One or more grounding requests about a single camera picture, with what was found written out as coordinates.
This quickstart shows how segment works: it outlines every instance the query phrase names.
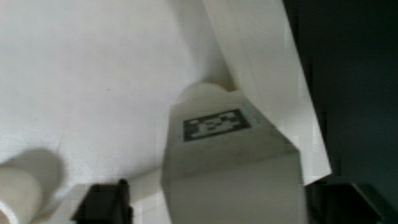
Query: white cylinder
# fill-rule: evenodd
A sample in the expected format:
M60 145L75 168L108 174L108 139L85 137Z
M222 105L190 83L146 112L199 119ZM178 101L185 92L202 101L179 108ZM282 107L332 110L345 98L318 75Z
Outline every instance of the white cylinder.
M0 168L0 223L28 224L43 203L41 185L16 168Z

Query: black and white pattern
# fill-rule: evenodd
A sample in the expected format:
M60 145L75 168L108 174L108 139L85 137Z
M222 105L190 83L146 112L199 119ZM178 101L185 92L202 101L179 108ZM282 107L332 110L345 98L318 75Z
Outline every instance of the black and white pattern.
M240 110L226 111L183 122L185 141L220 135L250 127Z

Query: white panel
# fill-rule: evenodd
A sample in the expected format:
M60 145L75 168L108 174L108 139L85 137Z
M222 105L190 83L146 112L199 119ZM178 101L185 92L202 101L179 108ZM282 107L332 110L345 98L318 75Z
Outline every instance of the white panel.
M302 153L304 183L330 174L281 0L204 0L236 85Z

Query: dark background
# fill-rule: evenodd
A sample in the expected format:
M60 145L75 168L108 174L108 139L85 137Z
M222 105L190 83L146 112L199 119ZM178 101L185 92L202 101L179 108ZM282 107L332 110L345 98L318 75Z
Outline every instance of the dark background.
M398 1L284 0L334 175L398 210Z

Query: white wall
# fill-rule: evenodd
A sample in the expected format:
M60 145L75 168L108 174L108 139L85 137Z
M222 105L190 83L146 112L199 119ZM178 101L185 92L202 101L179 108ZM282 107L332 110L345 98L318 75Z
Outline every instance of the white wall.
M201 4L0 3L0 162L59 157L9 162L51 174L48 197L156 167L179 92L202 80L231 88Z

